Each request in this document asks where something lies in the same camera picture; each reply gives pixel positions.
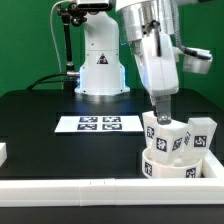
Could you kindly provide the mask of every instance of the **black table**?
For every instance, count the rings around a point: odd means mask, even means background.
[[[62,115],[138,115],[150,111],[148,94],[97,104],[60,90],[12,91],[0,98],[0,141],[8,159],[0,180],[144,178],[143,132],[55,134]],[[224,112],[192,90],[172,96],[172,118],[211,117],[218,123],[210,149],[224,160]],[[3,223],[218,223],[222,205],[0,208]]]

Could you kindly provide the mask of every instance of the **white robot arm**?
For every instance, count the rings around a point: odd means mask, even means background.
[[[171,122],[170,95],[177,93],[179,88],[170,35],[177,32],[181,53],[193,57],[197,62],[200,60],[200,63],[206,61],[210,64],[212,60],[209,52],[182,46],[179,27],[175,27],[173,22],[179,22],[179,18],[173,18],[173,11],[177,11],[179,5],[205,1],[208,0],[116,1],[121,42],[131,47],[142,84],[151,97],[154,112],[162,125]]]
[[[209,51],[182,45],[178,6],[210,0],[68,1],[72,3],[64,10],[68,24],[85,24],[86,61],[80,69],[81,84],[76,93],[98,97],[129,91],[119,62],[118,26],[104,12],[116,3],[121,43],[129,44],[131,48],[158,122],[162,125],[171,123],[171,95],[179,89],[177,52],[187,55],[185,71],[206,73],[212,61]],[[178,50],[171,43],[170,35],[173,34]],[[105,53],[109,62],[99,63]]]

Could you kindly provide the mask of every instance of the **white cube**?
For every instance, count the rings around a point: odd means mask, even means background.
[[[190,118],[184,139],[183,160],[202,159],[208,152],[217,123],[209,117]]]
[[[153,111],[143,113],[142,117],[144,123],[146,145],[147,147],[151,148],[157,125],[157,117],[154,116]]]
[[[181,155],[186,130],[186,123],[175,120],[168,125],[157,124],[151,158],[164,165],[173,164]]]

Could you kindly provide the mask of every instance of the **white paper sheet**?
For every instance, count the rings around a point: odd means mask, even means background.
[[[138,116],[62,116],[55,133],[142,132]]]

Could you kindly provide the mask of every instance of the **green wall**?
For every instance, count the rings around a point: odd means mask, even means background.
[[[38,78],[57,73],[58,64],[51,38],[49,16],[56,0],[1,1],[0,95],[25,89]],[[224,109],[224,1],[181,7],[183,43],[189,47],[211,49],[214,62],[208,75],[182,72],[178,65],[180,86],[194,89]],[[59,50],[65,58],[63,28],[55,15],[54,26]],[[72,28],[76,66],[84,61],[82,28]],[[127,46],[121,47],[120,60],[127,69],[127,84],[141,88],[135,61]],[[60,84],[41,88],[61,88]]]

